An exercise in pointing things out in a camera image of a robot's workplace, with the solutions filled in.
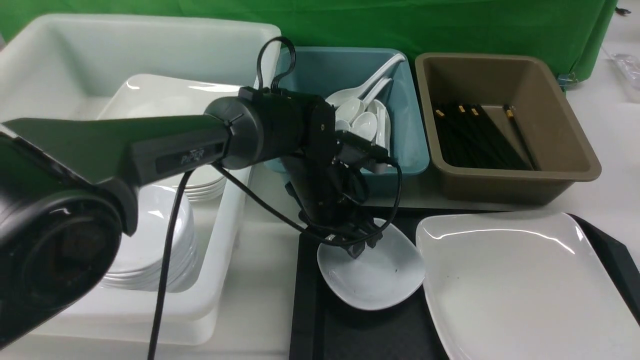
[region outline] chopsticks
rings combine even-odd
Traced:
[[[513,111],[504,110],[528,162],[515,151],[487,112],[478,104],[434,102],[433,113],[443,159],[455,167],[539,170]]]

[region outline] table surface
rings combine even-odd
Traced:
[[[640,92],[631,90],[607,53],[640,58],[640,1],[620,1],[633,11],[615,15],[593,75],[567,93],[602,164],[602,175],[576,183],[546,208],[576,214],[627,245],[640,265]],[[285,215],[298,207],[280,177],[259,165],[251,188]],[[421,208],[513,210],[522,207],[445,200],[434,173],[407,180],[401,205]],[[372,205],[388,206],[391,199]],[[213,337],[196,347],[159,345],[158,359],[284,359],[289,352],[298,234],[248,200],[222,292]],[[25,336],[0,359],[144,359],[146,343]]]

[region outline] stack of white bowls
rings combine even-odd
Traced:
[[[151,185],[142,188],[138,196],[138,228],[133,236],[122,236],[118,254],[100,283],[105,288],[158,289],[175,190]],[[183,196],[173,232],[168,291],[175,290],[193,271],[198,258],[197,249],[193,210]]]
[[[162,180],[156,184],[177,189],[181,179],[182,174],[169,177],[168,179]],[[226,177],[212,166],[206,165],[197,168],[193,172],[187,182],[186,188],[184,189],[184,194],[187,195],[190,202],[215,199],[225,191],[226,183]]]

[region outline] green backdrop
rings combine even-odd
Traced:
[[[296,45],[524,54],[586,79],[616,0],[0,0],[9,40],[45,13],[132,13],[268,22]]]

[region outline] plastic bag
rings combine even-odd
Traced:
[[[640,60],[629,54],[613,54],[611,58],[625,75],[625,78],[629,80],[631,86],[640,90]]]

